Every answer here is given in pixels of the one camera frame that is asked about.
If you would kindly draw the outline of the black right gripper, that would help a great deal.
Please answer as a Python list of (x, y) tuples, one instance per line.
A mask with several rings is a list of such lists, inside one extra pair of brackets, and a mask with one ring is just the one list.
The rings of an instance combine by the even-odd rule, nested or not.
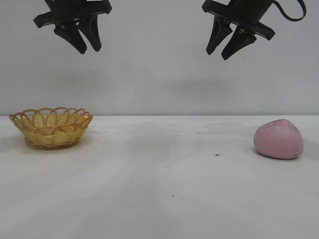
[(260, 22), (271, 4), (271, 0), (231, 0), (227, 5), (206, 0), (202, 5), (203, 11), (215, 16), (206, 47), (207, 54), (211, 55), (231, 33), (231, 23), (238, 27), (221, 53), (224, 60), (253, 44), (257, 40), (255, 34), (271, 40), (275, 35), (274, 30)]

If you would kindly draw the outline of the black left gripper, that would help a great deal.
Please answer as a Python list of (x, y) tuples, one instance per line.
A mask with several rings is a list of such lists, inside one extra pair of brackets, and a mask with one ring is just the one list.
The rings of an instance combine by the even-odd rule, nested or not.
[[(84, 54), (87, 46), (80, 35), (80, 30), (96, 52), (101, 50), (97, 15), (111, 12), (112, 6), (108, 0), (46, 0), (45, 2), (50, 11), (38, 15), (33, 20), (38, 28), (56, 24), (54, 33)], [(78, 19), (80, 21), (77, 27), (75, 21)]]

